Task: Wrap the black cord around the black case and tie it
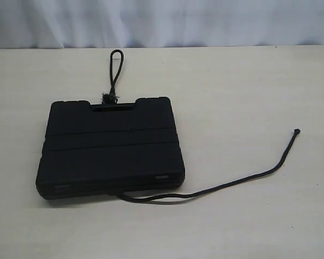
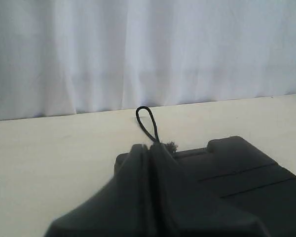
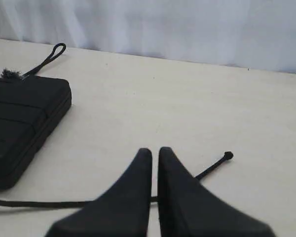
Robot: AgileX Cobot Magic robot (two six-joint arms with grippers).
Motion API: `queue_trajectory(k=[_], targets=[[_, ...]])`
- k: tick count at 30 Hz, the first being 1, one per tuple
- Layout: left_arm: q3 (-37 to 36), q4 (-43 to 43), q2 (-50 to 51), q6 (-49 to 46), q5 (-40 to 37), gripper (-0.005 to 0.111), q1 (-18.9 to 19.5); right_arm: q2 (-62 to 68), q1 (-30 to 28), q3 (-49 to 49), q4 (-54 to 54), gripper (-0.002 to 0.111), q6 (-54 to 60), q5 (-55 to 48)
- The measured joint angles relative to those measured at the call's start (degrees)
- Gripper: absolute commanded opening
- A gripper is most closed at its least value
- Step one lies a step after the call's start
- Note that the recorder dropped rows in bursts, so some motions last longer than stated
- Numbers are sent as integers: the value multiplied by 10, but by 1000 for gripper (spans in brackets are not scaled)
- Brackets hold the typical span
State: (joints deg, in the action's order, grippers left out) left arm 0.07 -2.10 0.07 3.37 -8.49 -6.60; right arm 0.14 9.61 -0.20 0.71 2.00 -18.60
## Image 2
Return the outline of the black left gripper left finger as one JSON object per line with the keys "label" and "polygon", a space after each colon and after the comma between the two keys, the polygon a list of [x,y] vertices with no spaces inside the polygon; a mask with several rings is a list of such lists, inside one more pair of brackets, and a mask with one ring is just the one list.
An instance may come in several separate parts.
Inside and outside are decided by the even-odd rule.
{"label": "black left gripper left finger", "polygon": [[85,203],[53,221],[47,237],[151,237],[148,148],[134,145],[120,170]]}

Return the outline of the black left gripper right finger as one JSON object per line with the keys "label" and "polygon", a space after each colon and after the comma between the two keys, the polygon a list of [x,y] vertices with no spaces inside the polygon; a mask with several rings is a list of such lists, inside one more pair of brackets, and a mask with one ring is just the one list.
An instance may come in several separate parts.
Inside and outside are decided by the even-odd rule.
{"label": "black left gripper right finger", "polygon": [[150,148],[159,213],[170,237],[221,237],[222,203],[191,180],[162,144]]}

